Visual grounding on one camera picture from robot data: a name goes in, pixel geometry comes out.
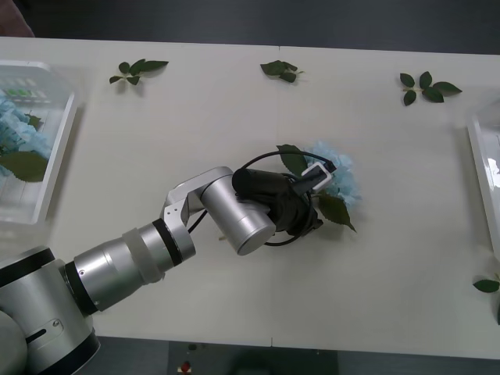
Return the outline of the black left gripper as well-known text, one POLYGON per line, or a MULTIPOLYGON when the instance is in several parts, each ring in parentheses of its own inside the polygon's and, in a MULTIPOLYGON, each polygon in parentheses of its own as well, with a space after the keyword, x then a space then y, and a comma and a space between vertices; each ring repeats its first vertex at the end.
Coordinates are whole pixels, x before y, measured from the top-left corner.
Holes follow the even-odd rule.
POLYGON ((291 236, 304 237, 308 232, 323 226, 321 219, 315 218, 313 198, 310 194, 294 198, 291 201, 291 219, 286 232, 291 236))

